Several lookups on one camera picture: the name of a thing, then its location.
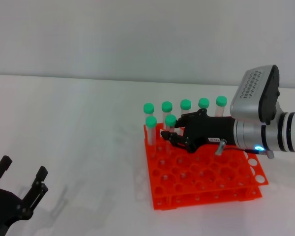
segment blue led light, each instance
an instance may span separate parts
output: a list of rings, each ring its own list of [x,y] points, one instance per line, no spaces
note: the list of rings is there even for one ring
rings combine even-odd
[[[255,150],[264,151],[265,149],[262,146],[255,146]]]

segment black band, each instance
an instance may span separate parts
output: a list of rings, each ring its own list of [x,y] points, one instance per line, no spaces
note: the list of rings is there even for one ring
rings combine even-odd
[[[289,147],[289,150],[292,152],[295,152],[292,145],[292,136],[291,136],[291,126],[292,126],[292,120],[295,112],[290,113],[288,119],[287,119],[287,126],[286,126],[286,139],[287,139],[287,146]]]
[[[280,116],[279,123],[278,123],[278,131],[277,131],[277,142],[279,143],[279,147],[281,151],[286,151],[283,145],[283,137],[282,137],[282,131],[283,131],[283,122],[284,117],[286,115],[286,112],[283,112]]]
[[[265,125],[261,125],[261,140],[262,140],[262,145],[264,146],[264,148],[266,150],[269,150],[269,147],[267,146],[267,143],[266,143],[266,126]]]

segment orange plastic rack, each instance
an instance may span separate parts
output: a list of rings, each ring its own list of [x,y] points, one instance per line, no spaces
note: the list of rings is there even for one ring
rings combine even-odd
[[[160,136],[163,124],[156,126],[156,145],[145,145],[154,209],[247,201],[262,197],[260,185],[268,184],[254,154],[224,150],[215,156],[217,145],[204,145],[195,153],[173,147]]]

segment green cap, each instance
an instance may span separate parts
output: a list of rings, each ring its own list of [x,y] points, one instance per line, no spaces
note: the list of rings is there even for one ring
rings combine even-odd
[[[225,107],[227,104],[227,98],[224,96],[218,96],[216,98],[216,105],[218,105],[219,107]]]
[[[190,110],[191,108],[191,101],[188,100],[188,99],[184,99],[181,101],[180,103],[180,108],[187,111],[187,110]]]
[[[206,109],[210,105],[210,101],[207,98],[203,97],[203,98],[200,98],[198,105],[200,108]]]
[[[171,102],[163,102],[162,111],[163,112],[171,112],[173,109],[173,105]]]
[[[152,114],[154,112],[154,106],[152,103],[146,103],[143,106],[143,111],[145,114]]]
[[[176,124],[176,117],[174,115],[167,115],[165,118],[165,124],[169,127],[173,127]]]
[[[148,128],[154,128],[157,124],[156,118],[154,116],[147,117],[146,125]]]

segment white table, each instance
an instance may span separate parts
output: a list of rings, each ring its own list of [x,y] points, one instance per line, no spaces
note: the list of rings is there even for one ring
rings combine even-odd
[[[22,197],[44,165],[49,192],[30,221],[9,236],[295,236],[295,153],[259,157],[270,182],[248,202],[155,211],[144,151],[143,104],[174,114],[188,98],[211,101],[232,86],[0,76],[0,159],[13,163],[0,188]],[[280,89],[285,111],[295,111],[295,89]]]

